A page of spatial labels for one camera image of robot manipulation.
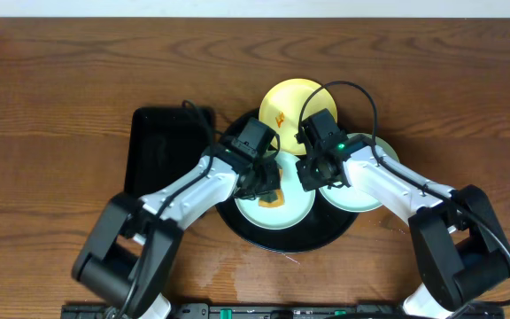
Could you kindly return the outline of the yellow green sponge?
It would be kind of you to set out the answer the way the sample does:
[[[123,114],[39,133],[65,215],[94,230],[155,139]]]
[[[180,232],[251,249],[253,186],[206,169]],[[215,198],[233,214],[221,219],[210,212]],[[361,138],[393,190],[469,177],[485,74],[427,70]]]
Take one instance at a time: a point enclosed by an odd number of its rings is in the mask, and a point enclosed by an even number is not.
[[[259,206],[264,208],[277,208],[285,202],[282,190],[282,168],[264,175],[263,182],[259,186]]]

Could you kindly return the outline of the mint plate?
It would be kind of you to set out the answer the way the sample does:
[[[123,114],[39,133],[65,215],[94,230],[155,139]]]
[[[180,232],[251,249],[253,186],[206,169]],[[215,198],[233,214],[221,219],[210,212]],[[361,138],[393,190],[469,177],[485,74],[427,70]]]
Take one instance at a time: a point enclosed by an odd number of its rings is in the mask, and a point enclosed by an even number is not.
[[[315,191],[304,191],[297,174],[299,158],[279,152],[275,158],[282,169],[281,191],[283,203],[277,207],[264,207],[259,199],[236,199],[236,205],[250,223],[266,230],[283,230],[301,222],[313,206]]]
[[[367,137],[371,137],[370,134],[366,133],[351,133],[348,134],[348,138],[352,138],[357,134],[363,134]],[[396,162],[400,162],[396,151],[389,143],[380,137],[377,137],[375,141],[377,145],[380,145],[383,148],[387,155],[389,155]],[[363,191],[358,191],[352,187],[344,186],[342,188],[331,189],[328,187],[322,187],[319,189],[319,191],[322,197],[324,197],[329,202],[329,204],[346,212],[365,213],[382,206],[381,202],[377,199],[367,195]]]

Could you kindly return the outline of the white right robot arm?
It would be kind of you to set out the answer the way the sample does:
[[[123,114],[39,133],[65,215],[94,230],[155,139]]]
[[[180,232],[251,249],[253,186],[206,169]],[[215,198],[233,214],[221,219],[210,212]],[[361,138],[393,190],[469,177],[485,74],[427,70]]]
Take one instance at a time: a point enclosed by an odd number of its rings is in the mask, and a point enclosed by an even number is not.
[[[350,186],[377,199],[410,230],[421,286],[402,304],[420,318],[453,318],[510,278],[510,245],[485,192],[434,183],[387,156],[375,139],[299,132],[305,190]],[[501,301],[510,306],[510,299]]]

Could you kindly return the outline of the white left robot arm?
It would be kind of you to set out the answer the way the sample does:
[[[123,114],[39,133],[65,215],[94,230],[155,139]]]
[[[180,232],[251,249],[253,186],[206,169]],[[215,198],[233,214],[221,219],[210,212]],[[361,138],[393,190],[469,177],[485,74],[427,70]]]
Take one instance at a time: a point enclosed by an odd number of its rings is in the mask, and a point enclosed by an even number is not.
[[[76,258],[72,277],[116,307],[116,316],[168,317],[162,290],[183,232],[210,207],[232,197],[238,169],[251,163],[223,148],[204,155],[165,188],[133,198],[120,193],[106,204]]]

